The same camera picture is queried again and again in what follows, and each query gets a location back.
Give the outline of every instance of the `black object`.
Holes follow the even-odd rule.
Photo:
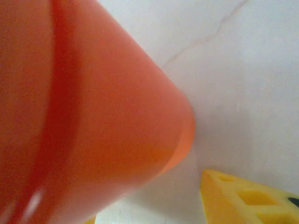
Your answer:
[[[294,197],[289,197],[288,199],[290,202],[292,202],[294,205],[296,205],[299,208],[299,199]]]

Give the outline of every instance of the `square hole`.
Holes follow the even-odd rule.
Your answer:
[[[264,192],[246,189],[238,192],[238,196],[247,205],[275,205],[277,204],[269,195]]]
[[[234,181],[233,177],[231,176],[219,176],[219,179],[225,182],[231,182]]]
[[[298,220],[288,214],[257,214],[264,224],[297,224]]]

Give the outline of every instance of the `white marble surface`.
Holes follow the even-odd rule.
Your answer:
[[[204,224],[204,168],[299,194],[299,1],[100,2],[189,98],[197,133],[177,167],[98,224]]]

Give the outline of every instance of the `yellow block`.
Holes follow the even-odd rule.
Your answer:
[[[214,170],[202,173],[208,224],[299,224],[299,196]]]
[[[95,224],[95,217],[93,217],[91,220],[89,220],[88,222],[86,222],[84,224]]]

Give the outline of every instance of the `orange plastic cup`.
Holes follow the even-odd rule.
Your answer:
[[[187,154],[187,99],[96,1],[1,7],[0,223],[82,223]]]

